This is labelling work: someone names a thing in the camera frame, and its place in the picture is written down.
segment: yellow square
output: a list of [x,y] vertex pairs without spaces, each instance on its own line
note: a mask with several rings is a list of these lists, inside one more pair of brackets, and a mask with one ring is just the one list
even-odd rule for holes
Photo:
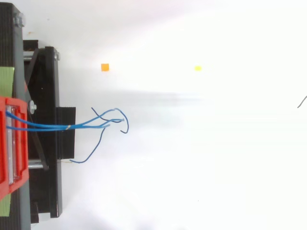
[[101,64],[101,71],[109,71],[109,64]]
[[195,66],[195,71],[201,71],[201,66]]

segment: blue wire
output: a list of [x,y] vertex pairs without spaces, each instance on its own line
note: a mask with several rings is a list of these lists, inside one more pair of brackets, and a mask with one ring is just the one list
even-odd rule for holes
[[[92,110],[93,110],[93,111],[95,112],[95,114],[98,116],[98,113],[95,111],[95,109],[92,108]],[[121,132],[124,133],[124,134],[128,133],[128,131],[129,131],[129,121],[128,121],[128,118],[126,117],[126,115],[125,115],[120,109],[115,108],[114,110],[120,111],[120,113],[121,113],[121,114],[124,116],[124,118],[126,119],[126,121],[127,121],[127,131],[124,132],[124,131],[121,130]]]
[[[102,126],[100,128],[106,128],[109,127],[109,125]],[[67,129],[56,129],[56,128],[16,128],[16,127],[11,127],[11,126],[6,126],[8,129],[12,130],[20,130],[20,131],[28,131],[28,132],[50,132],[50,131],[65,131]]]
[[94,113],[97,115],[97,116],[99,116],[99,114],[96,112],[96,110],[92,107],[91,108],[93,111],[94,111]]
[[114,109],[120,111],[120,113],[124,116],[124,118],[127,121],[127,131],[124,132],[124,131],[121,130],[121,132],[124,133],[124,134],[128,133],[128,131],[129,131],[129,121],[128,121],[128,118],[126,117],[126,115],[120,109],[117,109],[117,108],[114,108]]
[[[101,116],[103,116],[104,114],[102,114],[102,115],[99,115],[98,117],[96,117],[96,118],[94,118],[94,119],[92,119],[92,120],[95,120],[95,119],[97,119],[97,118],[100,118]],[[63,128],[63,129],[67,129],[67,127],[68,126],[63,126],[63,125],[43,125],[43,124],[36,124],[36,123],[32,123],[32,122],[28,122],[28,121],[25,121],[25,120],[23,120],[23,119],[21,119],[21,118],[19,118],[19,117],[17,117],[17,116],[15,116],[15,115],[13,115],[13,114],[11,114],[10,112],[7,112],[6,111],[6,115],[8,116],[8,117],[10,117],[10,118],[13,118],[13,119],[16,119],[16,120],[18,120],[18,121],[21,121],[21,122],[23,122],[23,123],[25,123],[25,124],[28,124],[28,125],[30,125],[30,126],[34,126],[34,127],[41,127],[41,128],[53,128],[53,129],[58,129],[58,128]],[[122,122],[122,121],[124,121],[123,119],[112,119],[112,121],[116,121],[116,122]],[[93,128],[100,128],[100,127],[102,127],[103,125],[104,125],[105,123],[103,123],[102,125],[100,125],[100,126],[88,126],[87,128],[90,128],[90,127],[93,127]],[[82,124],[77,124],[77,125],[71,125],[71,127],[69,128],[69,129],[75,129],[75,128],[79,128],[79,127],[81,127],[81,126],[83,126]]]
[[104,128],[104,129],[102,130],[101,134],[100,134],[100,139],[99,139],[98,144],[96,145],[96,147],[94,148],[94,150],[91,152],[91,154],[90,154],[84,161],[74,161],[74,160],[70,160],[70,161],[71,161],[71,162],[74,162],[74,163],[78,163],[78,164],[81,164],[81,163],[86,162],[86,161],[91,157],[91,155],[95,152],[96,148],[99,146],[99,144],[100,144],[100,142],[101,142],[101,139],[102,139],[102,135],[103,135],[105,129],[106,129],[106,128]]
[[[34,131],[34,132],[46,132],[46,131],[65,131],[65,130],[68,130],[68,129],[81,129],[81,128],[103,128],[102,132],[101,132],[101,135],[100,135],[100,139],[99,139],[99,142],[98,144],[96,145],[96,147],[94,148],[94,150],[91,152],[91,154],[86,158],[86,160],[84,161],[74,161],[74,160],[70,160],[71,162],[74,162],[74,163],[84,163],[86,162],[90,157],[91,155],[95,152],[95,150],[97,149],[97,147],[99,146],[100,142],[101,142],[101,139],[102,139],[102,135],[105,131],[105,129],[107,127],[110,126],[110,124],[106,125],[107,123],[110,123],[110,122],[114,122],[114,123],[119,123],[119,122],[122,122],[124,121],[124,119],[110,119],[110,120],[107,120],[107,119],[104,119],[102,118],[103,115],[105,115],[106,113],[109,113],[111,111],[115,111],[115,110],[118,110],[126,119],[127,121],[127,131],[122,131],[122,133],[128,133],[129,131],[129,121],[128,121],[128,118],[126,117],[126,115],[118,108],[114,108],[114,109],[110,109],[110,110],[107,110],[105,111],[104,113],[102,113],[101,115],[98,115],[98,113],[95,111],[94,108],[92,108],[92,110],[96,113],[97,117],[87,121],[87,122],[84,122],[84,123],[81,123],[81,124],[77,124],[77,125],[72,125],[72,126],[63,126],[63,125],[43,125],[43,124],[35,124],[35,123],[32,123],[32,122],[28,122],[28,121],[25,121],[23,119],[20,119],[19,117],[9,113],[9,112],[6,112],[6,115],[10,118],[13,118],[13,119],[16,119],[16,120],[19,120],[23,123],[26,123],[30,126],[34,126],[34,127],[40,127],[40,128],[16,128],[16,127],[11,127],[11,126],[7,126],[6,128],[9,128],[9,129],[13,129],[13,130],[21,130],[21,131]],[[104,122],[103,124],[99,125],[99,126],[85,126],[86,124],[96,120],[96,119],[103,119],[105,120],[106,122]]]

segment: red plastic clamp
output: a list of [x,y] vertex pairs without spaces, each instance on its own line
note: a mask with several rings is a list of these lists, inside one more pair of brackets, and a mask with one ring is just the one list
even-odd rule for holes
[[27,120],[27,103],[0,97],[0,200],[29,179],[27,132],[6,128],[27,128],[27,124],[7,117],[6,111]]

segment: orange marker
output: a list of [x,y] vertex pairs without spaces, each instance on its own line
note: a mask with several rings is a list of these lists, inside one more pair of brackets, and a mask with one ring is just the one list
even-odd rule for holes
[[109,71],[109,64],[101,64],[101,71]]

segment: bolt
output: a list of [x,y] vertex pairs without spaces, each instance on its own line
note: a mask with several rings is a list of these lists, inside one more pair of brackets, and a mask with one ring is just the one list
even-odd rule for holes
[[60,59],[61,59],[60,53],[59,52],[54,52],[54,60],[55,61],[60,61]]
[[17,13],[14,16],[14,25],[17,27],[24,27],[25,24],[25,17],[22,13]]
[[37,109],[36,104],[34,104],[34,101],[29,102],[29,111],[30,114],[34,114],[35,110]]

